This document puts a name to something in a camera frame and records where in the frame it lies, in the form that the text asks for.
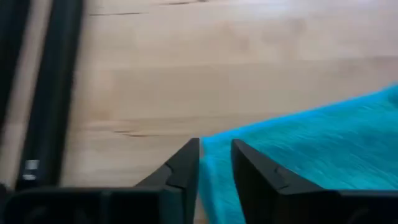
wood grain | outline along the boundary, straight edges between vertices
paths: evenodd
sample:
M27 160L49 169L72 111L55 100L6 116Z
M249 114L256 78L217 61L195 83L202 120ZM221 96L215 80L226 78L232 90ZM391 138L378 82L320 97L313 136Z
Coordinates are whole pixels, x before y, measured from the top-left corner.
M37 40L27 39L30 45L39 45L34 30L44 26L38 12L46 1L35 2L32 18L39 22L29 36ZM393 0L88 1L63 185L133 186L193 136L396 82L397 6ZM25 55L21 70L34 70L37 54ZM8 183L27 121L21 111L29 108L21 89L31 88L31 73L19 74L4 135L1 164L8 167L2 165L1 177ZM201 209L197 214L205 222Z

blue cloth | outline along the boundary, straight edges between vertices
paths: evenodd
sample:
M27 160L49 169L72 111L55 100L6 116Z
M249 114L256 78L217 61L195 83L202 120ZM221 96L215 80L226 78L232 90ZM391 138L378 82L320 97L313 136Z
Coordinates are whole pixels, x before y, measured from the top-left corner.
M326 189L398 189L398 86L203 137L199 192L210 223L244 223L232 139Z

black plastic part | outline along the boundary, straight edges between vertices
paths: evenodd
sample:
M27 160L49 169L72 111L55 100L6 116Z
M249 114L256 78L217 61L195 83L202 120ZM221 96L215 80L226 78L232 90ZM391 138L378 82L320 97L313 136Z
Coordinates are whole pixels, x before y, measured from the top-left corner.
M0 1L0 132L15 77L30 0Z
M327 190L240 140L233 174L246 223L398 223L398 191Z
M131 188L40 187L11 197L4 224L193 223L199 139Z
M57 185L83 0L53 0L16 191Z

turquoise fabric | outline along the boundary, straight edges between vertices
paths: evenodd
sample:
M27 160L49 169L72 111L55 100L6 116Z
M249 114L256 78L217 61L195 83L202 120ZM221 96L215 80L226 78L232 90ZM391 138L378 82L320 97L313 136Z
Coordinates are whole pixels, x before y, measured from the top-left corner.
M326 189L398 189L398 86L203 137L199 192L210 223L244 223L232 139Z

fuzzy blue fabric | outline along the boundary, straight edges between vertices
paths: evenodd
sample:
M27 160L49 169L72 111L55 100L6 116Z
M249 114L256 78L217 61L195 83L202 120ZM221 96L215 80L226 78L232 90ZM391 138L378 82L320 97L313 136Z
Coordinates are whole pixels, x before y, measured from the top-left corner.
M398 86L203 137L199 192L210 223L244 223L232 139L326 189L398 189Z

